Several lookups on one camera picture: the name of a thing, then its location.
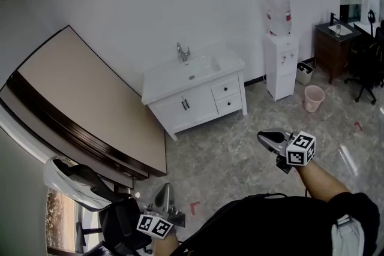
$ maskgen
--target tile floor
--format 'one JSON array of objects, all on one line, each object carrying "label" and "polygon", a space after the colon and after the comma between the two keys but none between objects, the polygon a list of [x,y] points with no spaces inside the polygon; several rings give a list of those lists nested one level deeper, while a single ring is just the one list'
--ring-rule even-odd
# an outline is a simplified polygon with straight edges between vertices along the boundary
[{"label": "tile floor", "polygon": [[[374,90],[372,106],[367,92],[359,103],[359,87],[343,79],[328,84],[321,70],[314,72],[312,85],[319,85],[326,98],[315,113],[303,108],[304,88],[296,82],[295,93],[274,102],[264,82],[245,89],[248,115],[241,111],[188,129],[179,140],[166,137],[168,175],[136,182],[134,192],[147,203],[165,182],[175,189],[176,206],[186,214],[184,240],[224,204],[251,194],[282,192],[304,195],[305,188],[295,170],[288,175],[275,166],[275,155],[257,141],[258,131],[282,127],[306,131],[317,138],[315,161],[341,180],[351,191],[368,194],[384,220],[384,89]],[[346,159],[343,149],[349,151]],[[191,214],[190,204],[200,202]],[[384,239],[384,227],[379,239]]]}]

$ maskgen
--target faucet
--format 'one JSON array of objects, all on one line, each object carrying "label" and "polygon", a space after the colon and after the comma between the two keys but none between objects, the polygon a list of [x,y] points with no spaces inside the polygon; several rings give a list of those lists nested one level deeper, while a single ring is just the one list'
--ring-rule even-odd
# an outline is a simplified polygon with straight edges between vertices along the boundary
[{"label": "faucet", "polygon": [[334,20],[337,20],[338,19],[335,17],[335,13],[331,13],[331,19],[329,20],[329,25],[332,26],[334,24]]},{"label": "faucet", "polygon": [[188,56],[191,55],[190,48],[188,47],[188,51],[184,52],[181,48],[180,43],[178,43],[178,54],[180,55],[182,61],[185,62],[186,60],[188,60]]}]

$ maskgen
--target pink trash can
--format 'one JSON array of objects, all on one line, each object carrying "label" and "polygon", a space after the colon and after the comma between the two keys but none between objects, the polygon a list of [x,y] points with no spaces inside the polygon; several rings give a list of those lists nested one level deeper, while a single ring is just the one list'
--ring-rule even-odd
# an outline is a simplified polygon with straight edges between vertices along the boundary
[{"label": "pink trash can", "polygon": [[304,94],[304,108],[308,112],[315,112],[325,98],[324,91],[318,86],[307,86]]}]

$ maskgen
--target black shirt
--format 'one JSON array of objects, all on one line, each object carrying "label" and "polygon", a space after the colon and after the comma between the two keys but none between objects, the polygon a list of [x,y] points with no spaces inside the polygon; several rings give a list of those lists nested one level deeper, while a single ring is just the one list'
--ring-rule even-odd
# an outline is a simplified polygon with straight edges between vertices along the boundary
[{"label": "black shirt", "polygon": [[376,248],[380,215],[363,193],[341,193],[328,203],[314,198],[254,195],[221,208],[172,256],[332,255],[331,228],[345,214],[363,228],[364,256]]}]

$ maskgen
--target forearm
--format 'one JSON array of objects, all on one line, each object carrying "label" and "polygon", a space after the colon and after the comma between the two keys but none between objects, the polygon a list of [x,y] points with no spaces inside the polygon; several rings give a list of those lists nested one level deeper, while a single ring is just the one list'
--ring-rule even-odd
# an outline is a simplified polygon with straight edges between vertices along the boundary
[{"label": "forearm", "polygon": [[169,256],[179,246],[178,238],[173,230],[163,239],[155,239],[155,256]]},{"label": "forearm", "polygon": [[340,193],[349,192],[347,187],[324,171],[314,161],[310,161],[305,167],[297,167],[296,169],[313,198],[329,201]]}]

